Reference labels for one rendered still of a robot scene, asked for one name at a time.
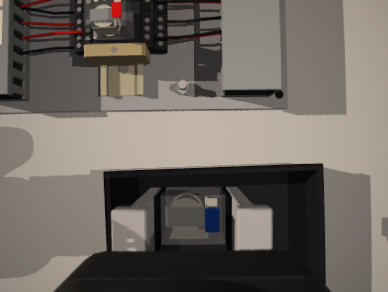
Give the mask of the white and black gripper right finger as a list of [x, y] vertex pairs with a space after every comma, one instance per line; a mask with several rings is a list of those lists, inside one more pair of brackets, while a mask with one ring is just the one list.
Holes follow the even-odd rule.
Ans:
[[253, 203], [237, 188], [222, 187], [227, 250], [273, 250], [273, 210]]

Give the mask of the black parts tray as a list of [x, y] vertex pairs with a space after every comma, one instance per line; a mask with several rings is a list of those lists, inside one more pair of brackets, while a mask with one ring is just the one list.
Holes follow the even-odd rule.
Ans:
[[105, 171], [103, 179], [107, 251], [112, 251], [111, 211], [131, 206], [150, 188], [237, 187], [253, 205], [273, 210], [273, 250], [297, 255], [326, 285], [321, 163]]

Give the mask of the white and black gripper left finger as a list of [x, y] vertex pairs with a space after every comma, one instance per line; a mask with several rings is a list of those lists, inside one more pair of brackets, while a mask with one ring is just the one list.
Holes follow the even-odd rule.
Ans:
[[112, 251], [159, 251], [161, 247], [161, 194], [150, 188], [131, 206], [111, 211]]

